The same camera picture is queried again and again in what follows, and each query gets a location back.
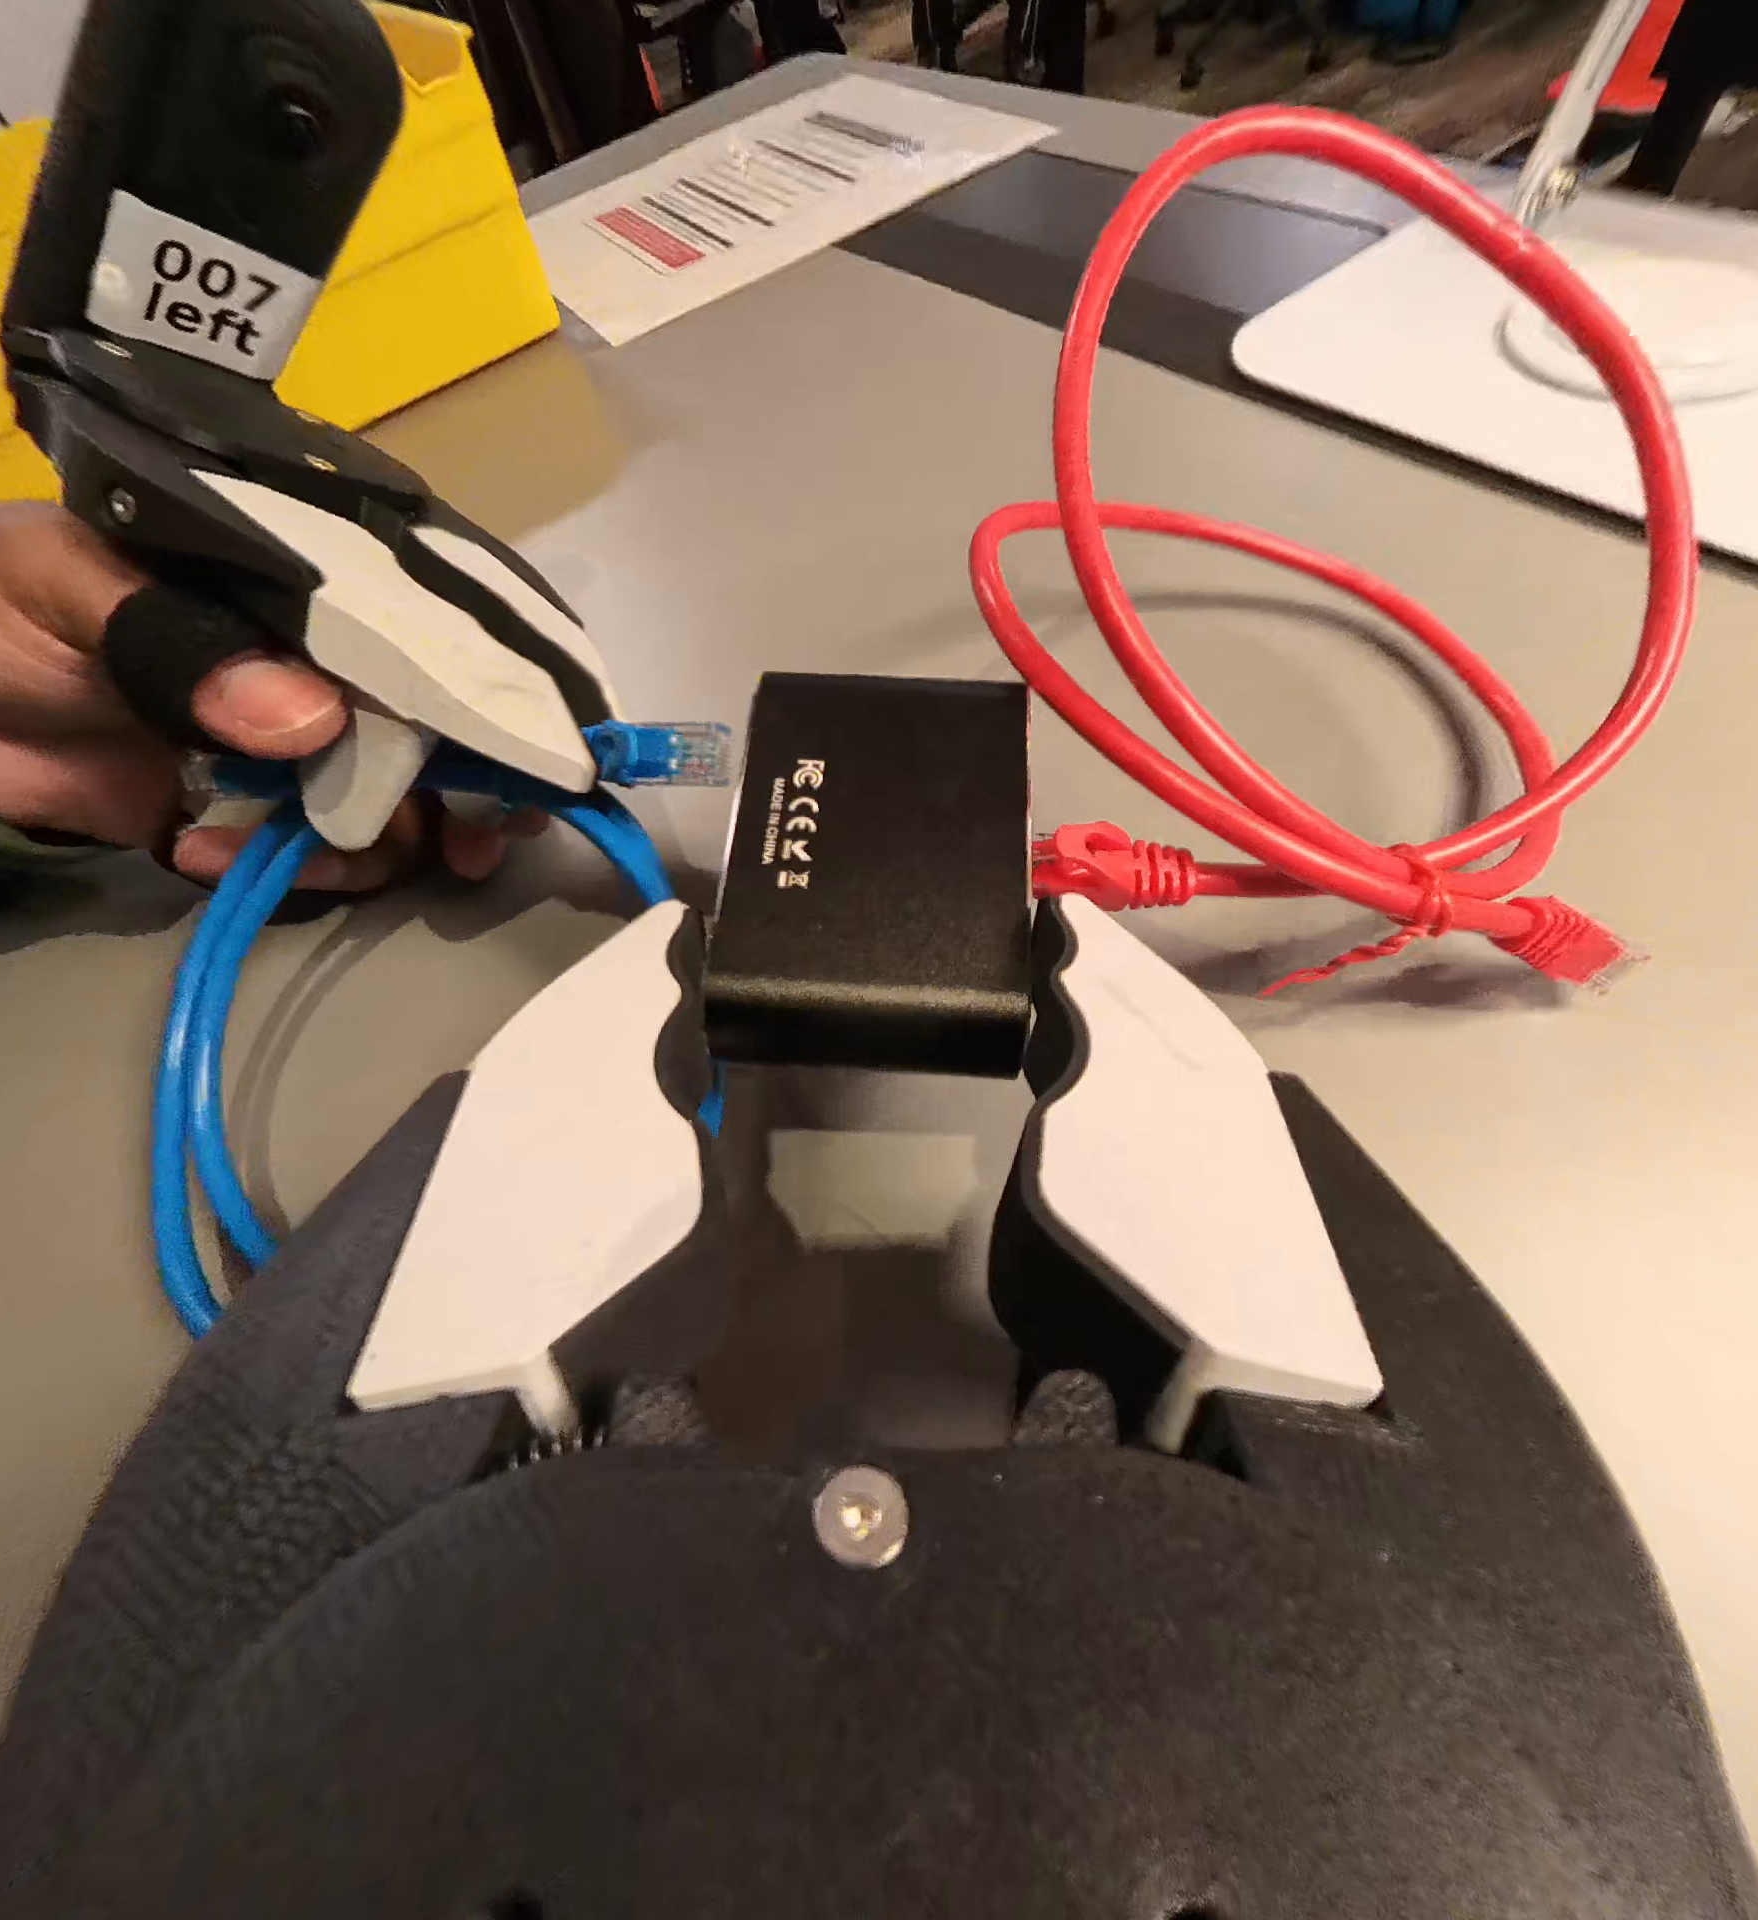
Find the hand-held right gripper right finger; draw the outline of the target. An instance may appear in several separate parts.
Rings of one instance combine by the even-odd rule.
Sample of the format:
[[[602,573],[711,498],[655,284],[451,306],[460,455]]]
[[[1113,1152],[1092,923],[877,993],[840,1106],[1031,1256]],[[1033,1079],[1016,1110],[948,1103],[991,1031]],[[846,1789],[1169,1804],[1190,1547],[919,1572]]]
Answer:
[[[1037,905],[1031,1009],[1031,1106],[993,1215],[1013,1405],[1058,1375],[1119,1421],[1192,1421],[1220,1391],[1377,1403],[1378,1359],[1250,1041],[1087,900]]]

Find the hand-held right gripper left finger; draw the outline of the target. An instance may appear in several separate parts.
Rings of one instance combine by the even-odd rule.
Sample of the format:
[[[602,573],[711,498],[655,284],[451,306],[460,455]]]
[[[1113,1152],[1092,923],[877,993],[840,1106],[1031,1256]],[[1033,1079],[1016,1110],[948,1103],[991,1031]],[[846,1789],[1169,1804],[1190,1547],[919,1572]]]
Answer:
[[[652,905],[481,1046],[347,1396],[364,1415],[508,1394],[596,1418],[694,1379],[725,1323],[699,913]]]

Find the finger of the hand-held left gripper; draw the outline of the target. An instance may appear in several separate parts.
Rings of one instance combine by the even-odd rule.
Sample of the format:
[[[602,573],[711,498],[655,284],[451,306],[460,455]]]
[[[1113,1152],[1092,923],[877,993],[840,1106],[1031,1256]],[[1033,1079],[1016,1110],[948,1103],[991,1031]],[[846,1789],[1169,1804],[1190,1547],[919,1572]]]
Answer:
[[[415,543],[445,560],[460,585],[477,589],[485,611],[475,615],[417,582],[383,539],[345,516],[246,478],[208,472],[206,485],[318,572],[303,632],[318,667],[371,685],[383,666],[415,666],[438,697],[444,741],[566,794],[596,785],[593,749],[557,679],[504,639],[508,617],[560,651],[583,632],[553,607],[531,611],[538,593],[481,543],[431,526]]]
[[[341,735],[297,764],[308,826],[336,851],[369,851],[445,738],[438,697],[415,666],[383,666],[371,685],[339,683]]]

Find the yellow storage bin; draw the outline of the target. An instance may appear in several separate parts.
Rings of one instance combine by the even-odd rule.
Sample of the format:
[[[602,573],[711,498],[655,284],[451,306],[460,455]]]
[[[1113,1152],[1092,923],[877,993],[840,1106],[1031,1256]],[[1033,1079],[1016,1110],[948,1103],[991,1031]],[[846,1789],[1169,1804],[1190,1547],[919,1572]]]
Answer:
[[[367,427],[546,340],[555,306],[457,22],[390,4],[373,16],[400,73],[402,125],[275,394]],[[0,130],[0,304],[49,121]],[[14,425],[0,354],[0,500],[53,498]]]

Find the black ethernet hub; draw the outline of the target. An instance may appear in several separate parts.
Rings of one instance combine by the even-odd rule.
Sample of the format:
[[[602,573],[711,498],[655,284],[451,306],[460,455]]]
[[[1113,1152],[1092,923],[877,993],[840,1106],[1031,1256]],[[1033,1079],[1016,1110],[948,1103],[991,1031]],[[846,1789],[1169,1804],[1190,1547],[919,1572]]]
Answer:
[[[1025,685],[763,674],[705,949],[711,1055],[1016,1075],[1029,849]]]

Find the person's left hand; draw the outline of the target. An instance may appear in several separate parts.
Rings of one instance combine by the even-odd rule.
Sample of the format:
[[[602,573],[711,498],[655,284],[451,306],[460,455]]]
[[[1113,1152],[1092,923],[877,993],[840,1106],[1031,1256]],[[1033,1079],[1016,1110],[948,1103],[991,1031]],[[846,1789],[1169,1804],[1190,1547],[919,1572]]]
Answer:
[[[79,842],[146,851],[212,886],[242,851],[247,829],[186,823],[186,749],[125,707],[106,667],[111,620],[151,585],[65,508],[0,502],[0,873]],[[308,666],[246,650],[194,687],[192,714],[224,751],[300,761],[341,735],[347,708]],[[367,894],[432,858],[481,882],[546,826],[538,812],[470,819],[408,800],[371,849],[318,851],[295,886]]]

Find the white board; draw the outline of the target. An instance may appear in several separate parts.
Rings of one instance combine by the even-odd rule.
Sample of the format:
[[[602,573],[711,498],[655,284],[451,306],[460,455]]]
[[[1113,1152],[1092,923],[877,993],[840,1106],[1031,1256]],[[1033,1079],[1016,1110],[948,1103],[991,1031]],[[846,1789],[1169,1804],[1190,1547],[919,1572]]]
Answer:
[[[530,216],[549,294],[605,347],[742,292],[1052,127],[881,79],[835,79]]]

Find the white stand base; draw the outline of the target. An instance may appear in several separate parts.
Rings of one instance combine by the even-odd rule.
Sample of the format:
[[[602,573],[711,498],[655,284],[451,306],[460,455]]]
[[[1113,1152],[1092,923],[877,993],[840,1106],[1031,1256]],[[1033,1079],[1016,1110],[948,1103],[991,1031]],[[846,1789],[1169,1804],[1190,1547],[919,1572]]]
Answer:
[[[1675,414],[1697,539],[1758,567],[1758,216],[1577,192],[1571,172],[1647,4],[1607,4],[1510,205],[1644,351]],[[1283,397],[1630,519],[1639,468],[1561,330],[1433,225],[1405,225],[1233,337]]]

